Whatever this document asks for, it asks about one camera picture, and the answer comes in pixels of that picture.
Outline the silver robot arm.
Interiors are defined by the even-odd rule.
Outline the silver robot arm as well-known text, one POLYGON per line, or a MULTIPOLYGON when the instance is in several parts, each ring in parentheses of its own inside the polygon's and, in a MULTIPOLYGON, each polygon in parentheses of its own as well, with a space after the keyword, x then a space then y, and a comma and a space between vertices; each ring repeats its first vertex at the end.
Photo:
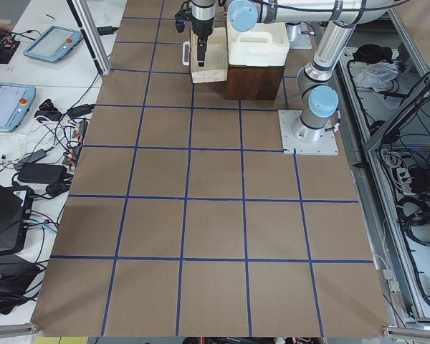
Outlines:
POLYGON ((178 32, 190 23, 197 36, 197 61, 205 63, 217 6, 227 6, 227 21, 238 32, 256 24, 327 22, 313 58, 300 70, 297 86, 303 111, 292 124, 292 134, 305 143, 319 141, 337 110, 339 98, 327 85, 355 27, 371 22, 396 5, 395 1, 185 1, 175 15, 178 32))

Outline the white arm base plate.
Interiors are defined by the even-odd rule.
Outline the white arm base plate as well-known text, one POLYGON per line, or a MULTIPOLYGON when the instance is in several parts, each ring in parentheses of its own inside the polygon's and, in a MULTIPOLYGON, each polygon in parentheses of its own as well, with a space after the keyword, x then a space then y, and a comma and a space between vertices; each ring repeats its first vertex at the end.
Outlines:
POLYGON ((339 154, 331 120, 325 127, 309 129, 302 124, 301 110, 279 110, 282 151, 289 155, 337 156, 339 154))

